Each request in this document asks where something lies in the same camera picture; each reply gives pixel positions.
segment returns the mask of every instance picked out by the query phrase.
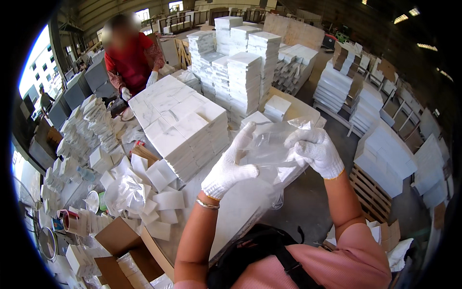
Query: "factory floor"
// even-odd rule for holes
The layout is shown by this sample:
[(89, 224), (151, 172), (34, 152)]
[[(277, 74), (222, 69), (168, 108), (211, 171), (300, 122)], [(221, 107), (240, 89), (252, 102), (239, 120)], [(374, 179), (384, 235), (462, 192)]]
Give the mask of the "factory floor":
[[(177, 34), (177, 39), (184, 39), (190, 33), (198, 30), (189, 30)], [(171, 66), (178, 65), (174, 38), (162, 42), (165, 58)], [(296, 97), (309, 105), (313, 105), (313, 93), (327, 61), (332, 54), (320, 52), (310, 79), (302, 86)], [(387, 113), (394, 115), (399, 104), (390, 102), (386, 107)], [(325, 130), (335, 144), (340, 157), (345, 164), (346, 173), (350, 173), (353, 167), (353, 158), (358, 145), (359, 137), (351, 134), (347, 137), (348, 129), (323, 111), (321, 111), (327, 123)], [(400, 112), (395, 121), (395, 129), (399, 129), (407, 116)], [(406, 135), (413, 128), (408, 122), (400, 135)], [(403, 193), (392, 201), (389, 221), (399, 220), (401, 237), (405, 239), (412, 233), (428, 228), (431, 219), (418, 193), (411, 189), (411, 178), (404, 180)], [(328, 209), (328, 199), (324, 187), (324, 181), (312, 168), (308, 168), (304, 174), (298, 177), (284, 190), (284, 205), (279, 210), (268, 211), (261, 219), (262, 223), (275, 226), (287, 231), (295, 240), (300, 241), (297, 226), (300, 226), (305, 235), (305, 244), (318, 246), (326, 238), (332, 227), (332, 219)]]

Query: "wooden crate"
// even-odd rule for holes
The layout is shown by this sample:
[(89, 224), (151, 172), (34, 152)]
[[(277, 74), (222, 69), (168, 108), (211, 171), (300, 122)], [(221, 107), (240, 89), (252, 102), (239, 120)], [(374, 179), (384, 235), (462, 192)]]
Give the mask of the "wooden crate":
[(189, 43), (181, 39), (175, 39), (176, 55), (178, 56), (179, 69), (188, 69), (191, 65), (191, 54), (189, 53)]
[(390, 196), (357, 165), (350, 173), (350, 183), (358, 195), (366, 219), (386, 223), (390, 214)]

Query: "bangle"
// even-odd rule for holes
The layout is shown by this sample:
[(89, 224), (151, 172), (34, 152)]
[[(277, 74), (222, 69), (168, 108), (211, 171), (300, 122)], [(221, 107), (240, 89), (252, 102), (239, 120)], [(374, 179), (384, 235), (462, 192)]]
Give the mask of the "bangle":
[(207, 209), (218, 210), (220, 208), (220, 205), (215, 206), (215, 205), (206, 203), (206, 202), (200, 200), (199, 197), (196, 198), (196, 203), (198, 203), (199, 205), (201, 205), (202, 207), (207, 208)]

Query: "water bottle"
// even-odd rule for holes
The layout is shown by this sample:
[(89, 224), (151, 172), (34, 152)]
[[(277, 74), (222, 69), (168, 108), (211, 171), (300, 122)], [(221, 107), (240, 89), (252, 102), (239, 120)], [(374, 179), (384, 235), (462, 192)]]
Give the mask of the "water bottle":
[(91, 170), (77, 166), (77, 171), (85, 181), (93, 182), (95, 180), (95, 174)]

